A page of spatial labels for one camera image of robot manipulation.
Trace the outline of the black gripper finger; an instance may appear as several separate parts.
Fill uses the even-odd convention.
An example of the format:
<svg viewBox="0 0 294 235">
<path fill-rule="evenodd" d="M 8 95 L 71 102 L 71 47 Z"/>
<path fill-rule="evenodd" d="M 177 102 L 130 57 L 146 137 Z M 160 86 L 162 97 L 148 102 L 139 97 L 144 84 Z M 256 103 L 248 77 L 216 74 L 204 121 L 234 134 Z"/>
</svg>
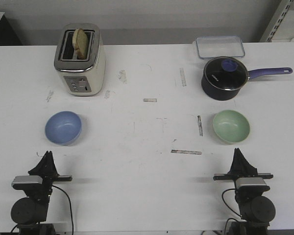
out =
<svg viewBox="0 0 294 235">
<path fill-rule="evenodd" d="M 46 151 L 39 163 L 28 171 L 29 175 L 47 175 L 48 174 L 49 151 Z"/>
<path fill-rule="evenodd" d="M 49 168 L 50 176 L 59 176 L 59 173 L 57 172 L 57 168 L 54 163 L 52 151 L 49 151 L 49 163 L 50 163 L 50 168 Z"/>
<path fill-rule="evenodd" d="M 228 171 L 228 174 L 237 175 L 239 174 L 239 172 L 240 172 L 240 154 L 239 154 L 239 148 L 235 148 L 233 161 L 232 161 L 230 170 Z"/>
<path fill-rule="evenodd" d="M 257 168 L 253 167 L 238 148 L 238 165 L 242 174 L 258 174 Z"/>
</svg>

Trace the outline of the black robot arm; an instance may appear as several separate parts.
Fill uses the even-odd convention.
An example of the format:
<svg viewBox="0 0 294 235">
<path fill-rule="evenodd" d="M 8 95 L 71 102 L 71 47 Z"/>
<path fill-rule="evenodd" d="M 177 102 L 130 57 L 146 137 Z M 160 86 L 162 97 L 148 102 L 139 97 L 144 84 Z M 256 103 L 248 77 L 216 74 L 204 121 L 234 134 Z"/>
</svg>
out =
<svg viewBox="0 0 294 235">
<path fill-rule="evenodd" d="M 20 235 L 55 235 L 52 223 L 47 220 L 52 189 L 57 188 L 55 182 L 70 182 L 71 175 L 60 175 L 54 164 L 53 154 L 46 151 L 39 163 L 25 176 L 16 176 L 11 186 L 15 190 L 22 190 L 26 197 L 14 203 L 11 218 L 16 223 Z"/>
<path fill-rule="evenodd" d="M 275 218 L 276 209 L 273 202 L 263 193 L 270 190 L 266 179 L 272 179 L 271 173 L 259 173 L 242 154 L 239 148 L 234 149 L 233 161 L 226 174 L 215 174 L 215 181 L 233 181 L 234 187 L 222 192 L 234 191 L 239 212 L 228 207 L 241 220 L 227 219 L 223 233 L 225 235 L 267 235 L 270 222 Z"/>
</svg>

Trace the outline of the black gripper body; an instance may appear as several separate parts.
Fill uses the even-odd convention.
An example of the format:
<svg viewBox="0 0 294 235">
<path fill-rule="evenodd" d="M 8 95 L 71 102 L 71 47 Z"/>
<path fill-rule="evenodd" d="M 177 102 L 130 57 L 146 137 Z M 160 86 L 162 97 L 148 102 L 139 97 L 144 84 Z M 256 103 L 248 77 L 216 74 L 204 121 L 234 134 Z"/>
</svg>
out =
<svg viewBox="0 0 294 235">
<path fill-rule="evenodd" d="M 28 189 L 49 188 L 53 182 L 70 182 L 73 179 L 72 175 L 59 175 L 55 177 L 31 175 L 29 178 Z"/>
<path fill-rule="evenodd" d="M 214 174 L 213 180 L 214 181 L 236 181 L 239 178 L 262 178 L 262 179 L 272 179 L 273 174 L 271 173 L 259 173 L 258 175 L 251 175 L 251 176 L 242 176 L 242 175 L 231 175 L 231 174 Z"/>
</svg>

